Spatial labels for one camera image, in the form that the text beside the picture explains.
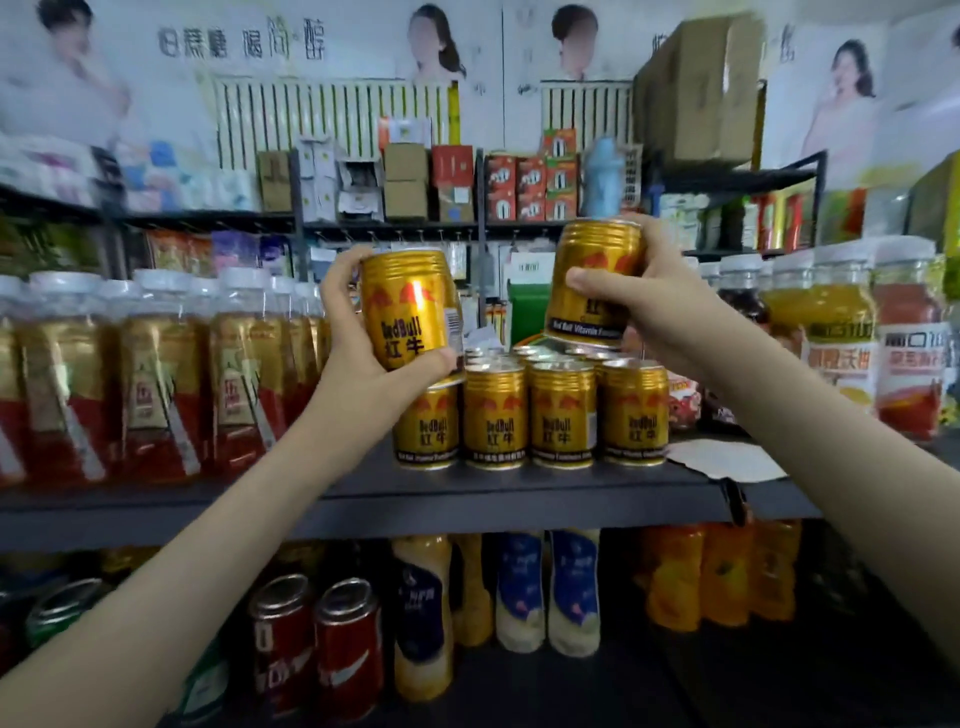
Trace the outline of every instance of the hand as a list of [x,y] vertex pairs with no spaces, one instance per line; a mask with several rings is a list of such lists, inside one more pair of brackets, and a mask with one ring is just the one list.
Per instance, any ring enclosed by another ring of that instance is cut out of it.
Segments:
[[684,263],[659,220],[646,215],[628,217],[643,227],[647,246],[643,275],[635,278],[571,268],[566,284],[585,296],[620,303],[630,310],[636,332],[628,329],[625,347],[638,348],[638,333],[649,355],[671,372],[707,381],[711,353],[714,347],[723,346],[725,332],[751,324]]
[[332,451],[334,477],[354,468],[403,410],[457,363],[453,350],[441,349],[418,356],[394,372],[380,366],[347,289],[354,268],[371,255],[369,246],[340,253],[324,277],[321,297],[333,346],[320,384],[294,425],[303,423],[316,442],[324,442]]

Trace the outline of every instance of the yellow bottle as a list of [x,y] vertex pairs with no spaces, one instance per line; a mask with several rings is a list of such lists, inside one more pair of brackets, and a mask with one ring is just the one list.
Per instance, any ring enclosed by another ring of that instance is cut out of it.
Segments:
[[450,610],[457,644],[476,647],[493,634],[493,601],[483,585],[483,534],[451,535]]
[[872,260],[864,240],[817,248],[813,287],[803,305],[806,363],[870,414],[879,370]]
[[647,616],[674,632],[700,626],[700,562],[704,553],[701,525],[651,526],[644,543],[656,554],[647,592]]
[[750,620],[749,564],[753,524],[708,523],[700,568],[700,614],[727,627]]
[[391,543],[400,573],[396,691],[410,702],[433,700],[453,680],[450,541],[446,536],[406,536]]
[[803,522],[760,521],[750,554],[750,611],[774,621],[790,621],[797,611],[794,562],[800,553]]

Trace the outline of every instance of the gold can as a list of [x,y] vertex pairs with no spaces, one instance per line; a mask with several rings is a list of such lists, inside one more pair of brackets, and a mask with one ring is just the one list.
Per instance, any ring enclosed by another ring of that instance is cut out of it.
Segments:
[[373,255],[360,264],[360,290],[367,334],[384,369],[450,347],[457,352],[457,370],[441,384],[463,381],[463,312],[442,251]]
[[587,362],[545,361],[530,374],[530,451],[547,468],[586,468],[597,441],[596,377]]
[[627,327],[627,309],[588,299],[567,287],[566,272],[579,267],[635,276],[640,272],[644,249],[636,223],[617,219],[568,223],[553,266],[544,335],[567,344],[619,347]]
[[497,359],[467,364],[464,452],[467,464],[489,471],[519,468],[529,444],[523,365]]
[[621,465],[659,465],[670,433],[666,370],[644,359],[617,359],[603,366],[604,459]]
[[460,447],[456,387],[430,387],[394,425],[394,456],[403,467],[436,471],[453,465]]

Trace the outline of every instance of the orange juice bottle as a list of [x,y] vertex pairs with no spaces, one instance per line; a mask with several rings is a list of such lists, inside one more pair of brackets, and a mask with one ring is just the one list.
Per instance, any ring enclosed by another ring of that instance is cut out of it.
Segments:
[[806,363],[865,412],[876,412],[879,346],[865,240],[817,248],[803,306]]
[[774,260],[773,288],[760,297],[770,309],[770,335],[800,359],[806,359],[804,304],[813,286],[813,251],[797,251]]
[[701,525],[651,526],[644,540],[655,553],[647,591],[647,616],[674,632],[700,626],[700,562],[704,553]]
[[750,553],[750,611],[774,621],[790,621],[797,611],[794,562],[800,552],[800,520],[760,521]]
[[748,573],[753,523],[708,523],[706,531],[700,613],[717,624],[742,627],[750,620]]

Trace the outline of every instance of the can lid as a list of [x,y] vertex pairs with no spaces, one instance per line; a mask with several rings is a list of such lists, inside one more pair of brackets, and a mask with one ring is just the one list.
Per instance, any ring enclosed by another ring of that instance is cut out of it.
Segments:
[[297,282],[288,276],[274,276],[270,283],[274,288],[274,293],[281,296],[293,296],[297,290]]
[[253,595],[251,615],[260,619],[284,617],[296,612],[306,601],[310,582],[301,573],[279,576]]
[[366,617],[376,609],[376,596],[366,579],[344,579],[324,592],[317,604],[316,616],[327,624],[348,624]]
[[30,274],[30,287],[37,293],[95,294],[102,280],[94,273],[39,271]]
[[270,271],[263,268],[242,268],[234,266],[220,271],[220,285],[224,288],[259,288],[268,290]]
[[133,280],[143,286],[145,291],[170,291],[186,293],[193,284],[193,276],[181,271],[162,271],[153,268],[137,268],[133,271]]
[[108,591],[103,579],[83,579],[60,587],[38,601],[30,612],[32,620],[46,623],[69,619],[85,610]]

